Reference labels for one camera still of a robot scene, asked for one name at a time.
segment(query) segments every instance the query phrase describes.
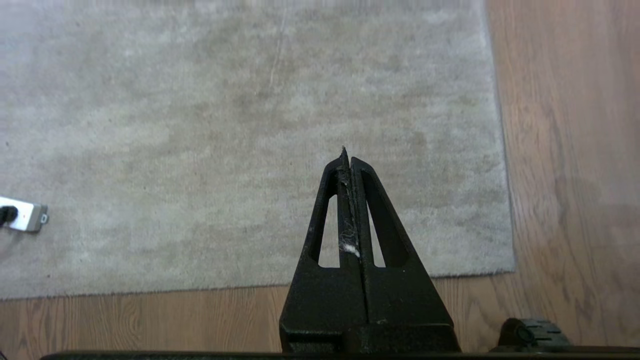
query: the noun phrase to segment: rug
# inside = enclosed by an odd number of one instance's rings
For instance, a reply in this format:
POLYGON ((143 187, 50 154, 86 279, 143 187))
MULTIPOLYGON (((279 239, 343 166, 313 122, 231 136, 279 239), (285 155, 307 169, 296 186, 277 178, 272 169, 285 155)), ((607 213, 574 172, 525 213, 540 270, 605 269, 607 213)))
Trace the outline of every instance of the rug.
POLYGON ((0 299, 286 284, 343 145, 431 275, 514 269, 482 2, 0 8, 0 299))

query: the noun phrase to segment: stain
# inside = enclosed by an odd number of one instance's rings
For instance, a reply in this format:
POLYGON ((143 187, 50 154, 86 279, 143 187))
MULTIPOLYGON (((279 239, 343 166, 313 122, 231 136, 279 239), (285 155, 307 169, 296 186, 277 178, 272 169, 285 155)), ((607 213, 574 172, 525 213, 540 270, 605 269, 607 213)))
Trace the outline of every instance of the stain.
POLYGON ((297 128, 299 111, 291 109, 298 68, 288 54, 281 54, 278 68, 270 81, 268 69, 229 86, 232 111, 238 123, 249 126, 249 135, 277 134, 297 128))
POLYGON ((76 75, 90 80, 96 73, 104 72, 104 67, 107 65, 105 59, 109 58, 108 52, 111 46, 103 30, 89 33, 84 41, 87 46, 82 47, 83 52, 79 54, 81 67, 76 75))
POLYGON ((205 36, 196 40, 194 59, 200 63, 207 63, 225 58, 229 53, 237 53, 234 47, 244 40, 244 34, 244 21, 240 16, 225 18, 219 26, 213 27, 205 36))
POLYGON ((465 197, 465 203, 467 204, 495 204, 496 202, 503 203, 506 201, 507 194, 502 189, 485 189, 483 191, 473 191, 465 197))
POLYGON ((467 94, 463 94, 453 100, 452 105, 459 108, 460 110, 469 110, 471 108, 475 108, 478 105, 478 100, 467 94))
POLYGON ((485 154, 482 158, 477 159, 472 165, 471 170, 476 174, 485 174, 492 171, 502 164, 500 156, 491 156, 485 154))
POLYGON ((422 131, 414 131, 410 143, 411 148, 415 151, 420 151, 427 144, 427 140, 425 139, 422 131))
POLYGON ((402 59, 400 59, 400 56, 393 54, 392 56, 389 56, 387 62, 383 66, 383 69, 398 73, 402 70, 402 66, 403 62, 402 59))
POLYGON ((425 182, 430 186, 437 184, 437 187, 429 192, 426 205, 436 209, 451 206, 466 180, 460 167, 442 161, 427 162, 423 166, 426 174, 425 182))
POLYGON ((214 105, 209 101, 198 102, 193 105, 194 118, 198 120, 208 120, 215 114, 214 105))
POLYGON ((363 30, 363 22, 352 17, 345 16, 344 12, 335 9, 313 9, 301 13, 299 23, 306 24, 303 29, 310 37, 332 38, 337 44, 343 44, 343 40, 353 43, 363 30))
POLYGON ((400 95, 398 105, 404 107, 424 106, 424 101, 434 97, 435 94, 433 84, 421 81, 400 95))
POLYGON ((484 214, 479 209, 475 213, 473 213, 470 217, 467 218, 458 218, 455 221, 455 224, 460 227, 469 228, 471 226, 482 227, 484 225, 484 214))

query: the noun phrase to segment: white power strip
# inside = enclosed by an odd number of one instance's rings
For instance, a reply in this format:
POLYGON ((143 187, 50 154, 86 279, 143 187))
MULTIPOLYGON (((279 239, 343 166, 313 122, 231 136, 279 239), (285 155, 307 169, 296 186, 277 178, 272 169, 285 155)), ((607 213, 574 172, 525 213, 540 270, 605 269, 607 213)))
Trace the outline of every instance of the white power strip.
POLYGON ((18 209, 18 216, 6 225, 11 229, 39 231, 42 224, 49 221, 46 205, 0 197, 0 206, 15 206, 18 209))

